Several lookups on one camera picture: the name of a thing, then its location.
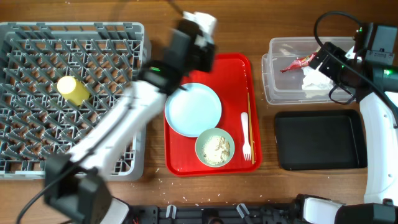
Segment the white paper napkin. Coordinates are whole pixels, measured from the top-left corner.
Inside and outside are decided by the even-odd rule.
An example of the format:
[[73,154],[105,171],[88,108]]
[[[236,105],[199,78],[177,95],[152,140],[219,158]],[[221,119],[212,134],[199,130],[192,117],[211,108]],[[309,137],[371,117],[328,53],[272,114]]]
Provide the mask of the white paper napkin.
[[330,90],[333,87],[333,81],[322,74],[318,68],[313,69],[309,66],[302,67],[304,78],[303,90]]

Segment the red snack wrapper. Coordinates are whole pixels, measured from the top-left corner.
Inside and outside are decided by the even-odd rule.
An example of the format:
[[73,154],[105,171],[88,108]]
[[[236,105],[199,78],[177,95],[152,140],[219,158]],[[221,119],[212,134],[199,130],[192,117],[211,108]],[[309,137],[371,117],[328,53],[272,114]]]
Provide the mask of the red snack wrapper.
[[294,60],[289,66],[283,68],[280,70],[281,73],[288,72],[290,70],[296,70],[299,68],[307,67],[309,66],[309,63],[317,56],[317,52],[314,52],[304,58],[298,58]]

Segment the large light blue plate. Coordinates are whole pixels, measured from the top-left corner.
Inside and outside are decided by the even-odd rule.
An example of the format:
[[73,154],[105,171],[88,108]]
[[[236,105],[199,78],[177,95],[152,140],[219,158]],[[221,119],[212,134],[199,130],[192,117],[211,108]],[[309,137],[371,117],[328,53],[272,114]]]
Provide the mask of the large light blue plate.
[[168,97],[165,119],[176,133],[195,138],[217,126],[222,115],[221,100],[204,84],[187,83],[182,87]]

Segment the green bowl with food scraps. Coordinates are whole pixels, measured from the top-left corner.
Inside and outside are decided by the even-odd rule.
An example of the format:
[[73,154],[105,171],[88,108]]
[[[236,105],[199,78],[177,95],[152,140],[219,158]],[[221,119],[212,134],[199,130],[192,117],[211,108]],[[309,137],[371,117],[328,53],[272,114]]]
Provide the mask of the green bowl with food scraps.
[[228,164],[235,152],[231,135],[223,129],[212,128],[202,132],[195,142],[195,152],[199,161],[212,168]]

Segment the white plastic fork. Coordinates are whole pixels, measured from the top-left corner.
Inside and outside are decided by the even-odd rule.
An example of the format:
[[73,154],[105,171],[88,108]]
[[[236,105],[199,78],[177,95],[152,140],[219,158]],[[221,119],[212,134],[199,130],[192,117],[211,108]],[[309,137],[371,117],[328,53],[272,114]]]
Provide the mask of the white plastic fork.
[[245,161],[252,161],[251,159],[251,147],[249,144],[249,119],[246,112],[241,113],[241,125],[243,130],[243,156]]

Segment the wooden chopstick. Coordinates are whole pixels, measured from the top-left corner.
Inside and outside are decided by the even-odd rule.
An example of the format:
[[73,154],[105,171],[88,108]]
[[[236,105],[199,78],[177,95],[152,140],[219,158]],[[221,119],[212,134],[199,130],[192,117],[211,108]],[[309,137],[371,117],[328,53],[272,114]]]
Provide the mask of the wooden chopstick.
[[248,121],[249,121],[249,143],[251,147],[251,163],[255,164],[255,157],[254,157],[254,141],[253,141],[253,134],[252,134],[252,120],[251,120],[251,102],[249,93],[247,93],[248,99]]

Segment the yellow plastic cup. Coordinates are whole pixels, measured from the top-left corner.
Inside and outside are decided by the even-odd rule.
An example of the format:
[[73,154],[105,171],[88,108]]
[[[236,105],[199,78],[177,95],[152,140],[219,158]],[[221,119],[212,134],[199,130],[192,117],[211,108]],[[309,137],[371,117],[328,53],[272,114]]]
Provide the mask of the yellow plastic cup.
[[71,76],[60,78],[57,82],[57,90],[66,100],[77,106],[82,105],[83,101],[90,97],[90,92],[84,84]]

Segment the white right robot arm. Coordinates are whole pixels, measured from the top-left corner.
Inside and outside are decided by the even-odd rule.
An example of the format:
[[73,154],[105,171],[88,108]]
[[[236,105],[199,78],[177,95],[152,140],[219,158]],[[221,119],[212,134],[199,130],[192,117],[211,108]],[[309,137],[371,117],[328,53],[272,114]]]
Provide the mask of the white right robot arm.
[[[358,25],[353,58],[318,36],[319,23],[334,15]],[[315,21],[313,35],[320,50],[310,67],[319,69],[359,103],[366,130],[368,174],[362,204],[301,196],[296,218],[302,223],[397,223],[397,27],[365,23],[346,12],[330,11]]]

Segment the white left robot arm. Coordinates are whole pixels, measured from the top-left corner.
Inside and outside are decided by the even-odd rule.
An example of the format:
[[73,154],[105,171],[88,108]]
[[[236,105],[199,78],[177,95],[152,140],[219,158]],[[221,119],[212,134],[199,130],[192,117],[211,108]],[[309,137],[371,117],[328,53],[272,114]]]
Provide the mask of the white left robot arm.
[[149,60],[120,100],[95,128],[66,154],[52,155],[44,188],[37,194],[71,223],[135,223],[131,206],[106,185],[116,161],[134,135],[163,112],[184,77],[210,72],[215,57],[217,20],[203,12],[183,12],[160,60]]

